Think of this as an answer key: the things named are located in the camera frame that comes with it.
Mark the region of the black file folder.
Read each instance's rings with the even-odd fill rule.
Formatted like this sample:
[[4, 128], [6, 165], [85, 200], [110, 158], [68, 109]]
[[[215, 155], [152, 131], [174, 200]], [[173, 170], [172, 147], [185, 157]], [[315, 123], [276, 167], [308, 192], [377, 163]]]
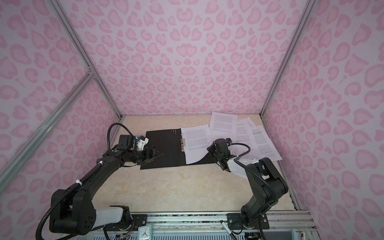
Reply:
[[[181, 129], [148, 131], [146, 138], [149, 139], [148, 147], [155, 146], [164, 155], [147, 165], [141, 166], [141, 170], [187, 166]], [[190, 165], [214, 163], [212, 155], [208, 152], [202, 160]]]

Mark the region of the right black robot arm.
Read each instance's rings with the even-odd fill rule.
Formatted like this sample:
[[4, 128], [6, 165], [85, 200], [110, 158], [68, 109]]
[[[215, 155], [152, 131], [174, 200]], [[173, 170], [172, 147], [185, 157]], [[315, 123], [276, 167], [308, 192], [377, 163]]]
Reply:
[[232, 143], [230, 139], [214, 141], [207, 151], [223, 171], [248, 180], [253, 195], [241, 208], [240, 224], [247, 229], [259, 228], [267, 220], [266, 213], [289, 191], [276, 166], [269, 158], [243, 163], [242, 157], [249, 154], [251, 148], [243, 143]]

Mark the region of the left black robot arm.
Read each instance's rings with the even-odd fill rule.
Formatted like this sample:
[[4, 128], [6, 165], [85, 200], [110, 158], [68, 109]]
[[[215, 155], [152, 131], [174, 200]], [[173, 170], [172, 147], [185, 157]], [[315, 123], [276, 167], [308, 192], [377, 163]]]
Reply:
[[53, 233], [64, 233], [65, 240], [78, 235], [86, 235], [107, 225], [124, 225], [130, 231], [135, 227], [129, 207], [111, 206], [96, 210], [93, 197], [107, 179], [126, 163], [135, 166], [146, 165], [164, 153], [154, 146], [148, 146], [149, 140], [144, 136], [134, 136], [131, 132], [119, 138], [112, 146], [111, 130], [114, 126], [126, 129], [121, 123], [113, 123], [107, 131], [107, 151], [88, 173], [65, 190], [57, 190], [51, 198], [51, 206], [43, 215], [36, 230], [37, 240], [43, 239], [43, 228], [49, 223]]

